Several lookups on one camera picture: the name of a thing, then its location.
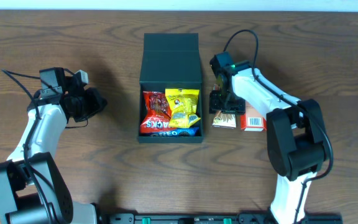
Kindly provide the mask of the brown Pocky box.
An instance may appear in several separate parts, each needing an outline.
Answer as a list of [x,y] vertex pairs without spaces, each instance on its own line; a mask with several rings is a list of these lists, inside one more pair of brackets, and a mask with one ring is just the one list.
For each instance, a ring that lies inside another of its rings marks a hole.
[[214,115],[212,126],[217,128],[236,128],[236,116],[234,114],[225,114],[217,111]]

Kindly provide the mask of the red snack box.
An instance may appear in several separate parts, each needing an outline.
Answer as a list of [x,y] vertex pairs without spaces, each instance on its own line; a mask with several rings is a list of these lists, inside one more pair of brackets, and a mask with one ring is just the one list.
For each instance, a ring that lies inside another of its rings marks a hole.
[[267,125],[265,118],[246,101],[246,110],[241,119],[241,129],[243,131],[266,131]]

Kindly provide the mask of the yellow candy bag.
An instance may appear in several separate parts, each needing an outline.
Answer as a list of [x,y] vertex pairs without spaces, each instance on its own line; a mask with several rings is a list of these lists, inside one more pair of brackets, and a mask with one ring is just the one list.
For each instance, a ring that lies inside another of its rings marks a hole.
[[199,89],[166,88],[165,96],[171,110],[170,128],[190,128],[201,118],[196,114]]

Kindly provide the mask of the black gift box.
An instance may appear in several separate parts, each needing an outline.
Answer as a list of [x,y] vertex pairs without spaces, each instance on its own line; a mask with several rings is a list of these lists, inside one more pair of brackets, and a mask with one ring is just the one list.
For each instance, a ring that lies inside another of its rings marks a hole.
[[164,92],[167,88],[198,89],[194,136],[147,136],[138,133],[140,143],[201,143],[203,130],[203,69],[197,33],[146,33],[140,70],[139,123],[146,117],[144,91]]

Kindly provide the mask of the red Hacks candy bag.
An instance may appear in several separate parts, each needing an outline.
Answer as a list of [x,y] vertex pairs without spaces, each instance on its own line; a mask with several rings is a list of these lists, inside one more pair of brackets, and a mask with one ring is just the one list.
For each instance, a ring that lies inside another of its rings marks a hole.
[[164,93],[159,91],[143,92],[147,114],[140,125],[140,133],[171,131],[169,127],[171,109]]

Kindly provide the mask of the blue Oreo cookie pack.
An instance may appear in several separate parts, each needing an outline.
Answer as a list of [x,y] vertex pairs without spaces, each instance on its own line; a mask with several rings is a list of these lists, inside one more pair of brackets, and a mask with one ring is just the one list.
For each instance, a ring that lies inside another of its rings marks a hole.
[[198,132],[199,127],[195,128],[177,128],[171,131],[159,131],[154,133],[148,133],[147,136],[152,137],[193,137]]

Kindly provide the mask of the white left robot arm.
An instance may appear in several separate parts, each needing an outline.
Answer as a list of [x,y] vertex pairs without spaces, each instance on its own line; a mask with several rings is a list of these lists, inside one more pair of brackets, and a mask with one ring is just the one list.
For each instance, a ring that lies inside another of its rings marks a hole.
[[107,101],[86,72],[42,72],[42,89],[29,96],[28,123],[15,150],[0,163],[1,223],[105,223],[95,203],[73,201],[54,161],[69,119],[89,120]]

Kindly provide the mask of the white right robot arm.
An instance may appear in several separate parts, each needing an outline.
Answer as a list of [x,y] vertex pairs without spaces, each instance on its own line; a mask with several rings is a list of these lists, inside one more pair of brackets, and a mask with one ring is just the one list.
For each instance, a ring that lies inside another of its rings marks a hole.
[[[249,61],[235,63],[228,52],[216,54],[209,65],[219,87],[209,95],[210,113],[245,114],[250,103],[266,121],[268,158],[278,174],[272,218],[276,223],[305,221],[311,182],[327,176],[333,167],[319,104],[286,94]],[[327,171],[319,174],[325,161]]]

